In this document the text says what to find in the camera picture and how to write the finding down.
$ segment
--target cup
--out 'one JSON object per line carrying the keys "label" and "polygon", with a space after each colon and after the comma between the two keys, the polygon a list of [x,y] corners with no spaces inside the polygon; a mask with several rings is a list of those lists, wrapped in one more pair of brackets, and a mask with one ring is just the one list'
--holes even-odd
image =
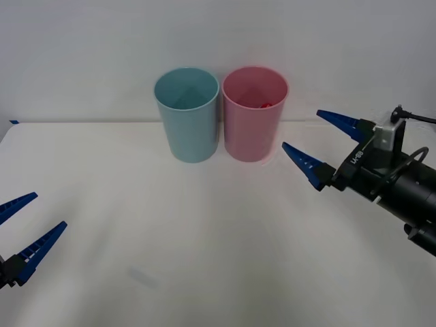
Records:
{"label": "cup", "polygon": [[208,159],[218,145],[218,79],[178,68],[156,82],[154,93],[172,154],[191,163]]}
{"label": "cup", "polygon": [[225,148],[233,158],[253,162],[270,153],[288,91],[286,79],[266,67],[242,67],[224,79]]}

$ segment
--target blue cup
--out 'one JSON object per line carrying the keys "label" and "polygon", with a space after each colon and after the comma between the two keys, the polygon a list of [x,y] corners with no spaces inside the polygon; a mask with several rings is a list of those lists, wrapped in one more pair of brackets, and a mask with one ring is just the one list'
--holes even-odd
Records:
{"label": "blue cup", "polygon": [[185,162],[208,159],[218,146],[218,79],[198,68],[178,68],[155,85],[172,154]]}

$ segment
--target table surface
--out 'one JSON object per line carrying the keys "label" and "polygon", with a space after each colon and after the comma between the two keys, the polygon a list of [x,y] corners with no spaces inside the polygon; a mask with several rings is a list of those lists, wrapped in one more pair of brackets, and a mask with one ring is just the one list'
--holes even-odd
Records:
{"label": "table surface", "polygon": [[[338,167],[354,142],[282,123],[271,157],[171,155],[161,123],[29,123],[0,144],[0,202],[39,197],[0,228],[8,258],[65,220],[4,327],[434,326],[436,259],[353,191],[312,189],[279,145]],[[436,134],[409,124],[404,151]]]}

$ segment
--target pink cup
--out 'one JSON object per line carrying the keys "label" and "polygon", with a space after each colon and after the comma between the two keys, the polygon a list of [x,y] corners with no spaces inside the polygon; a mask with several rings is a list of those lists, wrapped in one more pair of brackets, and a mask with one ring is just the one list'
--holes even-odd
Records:
{"label": "pink cup", "polygon": [[225,148],[233,158],[269,154],[288,91],[286,79],[266,67],[242,67],[224,79]]}

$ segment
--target cup rim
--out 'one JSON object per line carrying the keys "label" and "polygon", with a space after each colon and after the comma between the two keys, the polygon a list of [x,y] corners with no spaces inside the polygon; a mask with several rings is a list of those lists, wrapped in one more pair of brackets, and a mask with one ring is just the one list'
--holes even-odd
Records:
{"label": "cup rim", "polygon": [[[230,97],[225,93],[225,89],[224,89],[224,83],[225,83],[225,80],[227,80],[228,77],[229,77],[230,75],[232,75],[234,72],[237,72],[238,70],[242,70],[242,69],[247,69],[247,68],[262,68],[262,69],[269,70],[270,72],[273,72],[273,73],[277,74],[278,76],[280,76],[280,78],[281,78],[281,79],[285,82],[285,84],[286,84],[286,94],[285,94],[285,96],[283,97],[283,99],[282,99],[280,102],[276,103],[274,106],[266,107],[266,108],[252,108],[252,107],[246,107],[246,106],[243,106],[243,105],[241,105],[241,104],[238,104],[237,102],[235,102],[235,101],[233,101],[232,99],[230,99]],[[280,74],[277,70],[274,70],[274,69],[269,68],[269,67],[266,67],[266,66],[260,66],[260,65],[248,65],[248,66],[242,66],[242,67],[236,68],[235,70],[232,70],[232,71],[231,71],[231,72],[230,72],[230,73],[229,73],[229,74],[228,74],[228,75],[223,79],[223,82],[221,83],[221,88],[222,88],[222,90],[223,90],[223,96],[224,96],[228,101],[230,101],[231,103],[233,103],[234,105],[236,105],[236,106],[238,106],[238,107],[240,107],[240,108],[250,109],[250,110],[256,110],[256,111],[259,111],[259,110],[271,110],[271,109],[273,109],[273,108],[276,108],[277,106],[280,106],[281,104],[283,104],[283,102],[287,99],[287,96],[289,95],[289,83],[287,82],[286,78],[284,78],[283,75]]]}
{"label": "cup rim", "polygon": [[[177,109],[177,108],[172,108],[172,107],[168,107],[167,105],[165,105],[165,104],[163,104],[162,102],[160,102],[160,101],[158,100],[158,98],[156,97],[156,85],[157,85],[157,82],[159,82],[160,79],[163,78],[165,75],[167,75],[167,74],[169,74],[169,73],[172,73],[172,72],[175,72],[176,70],[182,70],[182,69],[197,69],[197,70],[201,70],[201,71],[203,71],[203,72],[205,72],[205,73],[211,75],[211,76],[215,79],[215,82],[217,83],[217,92],[216,92],[215,95],[212,97],[212,99],[210,99],[209,101],[207,101],[205,104],[202,104],[201,106],[198,106],[198,107],[195,107],[195,108],[190,108],[190,109]],[[167,108],[167,109],[170,109],[170,110],[173,110],[173,111],[177,111],[177,112],[194,111],[194,110],[199,110],[199,109],[201,109],[201,108],[203,108],[203,107],[209,105],[210,103],[212,103],[212,102],[217,98],[217,96],[218,96],[218,94],[219,94],[219,90],[220,90],[220,88],[221,88],[221,85],[219,84],[218,78],[217,78],[214,74],[212,74],[210,71],[205,70],[205,69],[202,69],[202,68],[198,68],[198,67],[186,66],[186,67],[174,68],[174,69],[171,69],[170,71],[168,71],[168,72],[162,74],[162,75],[161,75],[161,76],[156,80],[156,82],[155,82],[155,87],[153,87],[153,97],[155,97],[156,102],[157,102],[158,104],[160,104],[161,106],[163,106],[163,107],[165,107],[165,108]]]}

